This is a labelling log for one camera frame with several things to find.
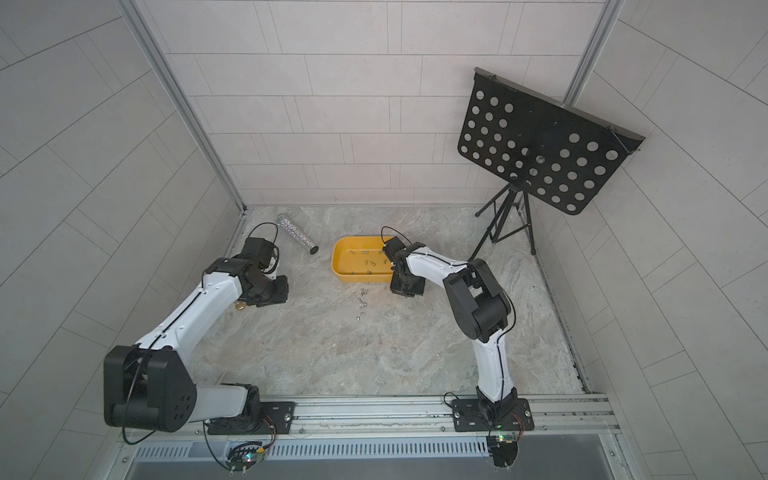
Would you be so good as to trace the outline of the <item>yellow plastic storage box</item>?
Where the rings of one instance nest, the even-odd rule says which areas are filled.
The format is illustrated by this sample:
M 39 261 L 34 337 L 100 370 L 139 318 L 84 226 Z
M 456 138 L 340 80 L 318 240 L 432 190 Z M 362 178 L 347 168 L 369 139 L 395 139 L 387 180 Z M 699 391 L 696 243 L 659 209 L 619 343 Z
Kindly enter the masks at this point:
M 392 263 L 383 252 L 384 241 L 377 236 L 348 236 L 336 242 L 331 269 L 342 282 L 387 283 Z

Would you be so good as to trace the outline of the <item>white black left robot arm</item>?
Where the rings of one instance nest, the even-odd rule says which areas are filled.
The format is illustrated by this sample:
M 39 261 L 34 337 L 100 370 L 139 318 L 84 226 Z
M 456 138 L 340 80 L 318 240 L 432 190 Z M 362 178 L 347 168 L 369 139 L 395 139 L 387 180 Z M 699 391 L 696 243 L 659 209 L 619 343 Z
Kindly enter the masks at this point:
M 131 346 L 116 346 L 103 364 L 104 420 L 111 427 L 176 432 L 210 422 L 217 435 L 251 433 L 264 423 L 257 387 L 198 386 L 186 363 L 231 305 L 286 302 L 286 276 L 264 273 L 243 258 L 219 258 L 201 283 L 157 327 Z

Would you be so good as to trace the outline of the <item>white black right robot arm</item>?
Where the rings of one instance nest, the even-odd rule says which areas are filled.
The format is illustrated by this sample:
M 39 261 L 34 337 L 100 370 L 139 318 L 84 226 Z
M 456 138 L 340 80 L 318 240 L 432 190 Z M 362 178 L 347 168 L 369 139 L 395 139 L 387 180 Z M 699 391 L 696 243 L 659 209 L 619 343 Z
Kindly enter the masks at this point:
M 392 264 L 393 293 L 420 296 L 428 282 L 444 290 L 457 326 L 473 342 L 479 399 L 494 408 L 514 402 L 505 334 L 510 331 L 508 318 L 516 313 L 487 263 L 450 259 L 422 243 L 407 245 L 397 237 L 384 242 L 383 253 Z

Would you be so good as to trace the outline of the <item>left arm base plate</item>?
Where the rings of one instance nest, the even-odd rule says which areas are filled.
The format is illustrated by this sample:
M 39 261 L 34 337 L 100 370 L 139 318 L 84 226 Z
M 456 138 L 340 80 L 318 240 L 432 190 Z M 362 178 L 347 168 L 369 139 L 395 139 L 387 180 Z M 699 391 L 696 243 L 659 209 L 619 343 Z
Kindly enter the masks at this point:
M 207 422 L 210 435 L 277 435 L 288 434 L 291 429 L 295 402 L 266 402 L 257 413 L 249 408 L 236 417 L 216 418 Z

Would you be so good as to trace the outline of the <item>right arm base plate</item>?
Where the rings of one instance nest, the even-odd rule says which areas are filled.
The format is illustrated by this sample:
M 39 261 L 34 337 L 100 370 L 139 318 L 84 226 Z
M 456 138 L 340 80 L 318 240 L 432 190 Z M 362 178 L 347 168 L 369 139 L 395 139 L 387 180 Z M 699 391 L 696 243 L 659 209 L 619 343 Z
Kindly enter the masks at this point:
M 525 398 L 507 398 L 499 404 L 477 398 L 455 398 L 448 405 L 456 432 L 527 433 L 535 429 L 529 402 Z

